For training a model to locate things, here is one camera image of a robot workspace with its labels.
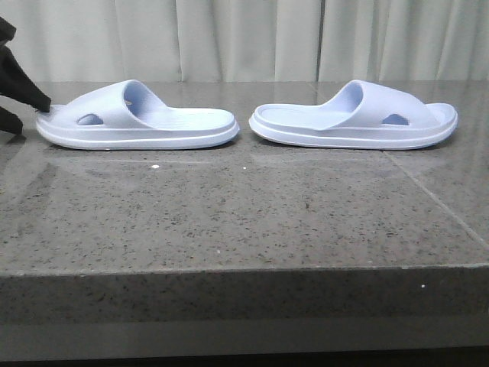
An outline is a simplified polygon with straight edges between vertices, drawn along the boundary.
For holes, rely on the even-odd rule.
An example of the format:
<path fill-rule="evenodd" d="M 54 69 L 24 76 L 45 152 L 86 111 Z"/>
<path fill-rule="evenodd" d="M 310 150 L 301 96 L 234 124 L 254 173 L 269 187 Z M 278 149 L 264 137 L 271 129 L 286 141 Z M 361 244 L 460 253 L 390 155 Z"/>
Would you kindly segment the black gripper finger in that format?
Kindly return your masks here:
<path fill-rule="evenodd" d="M 31 81 L 8 48 L 1 49 L 1 94 L 41 112 L 50 111 L 50 97 Z"/>
<path fill-rule="evenodd" d="M 23 131 L 23 122 L 19 117 L 4 108 L 0 108 L 0 130 L 13 135 L 21 135 Z"/>

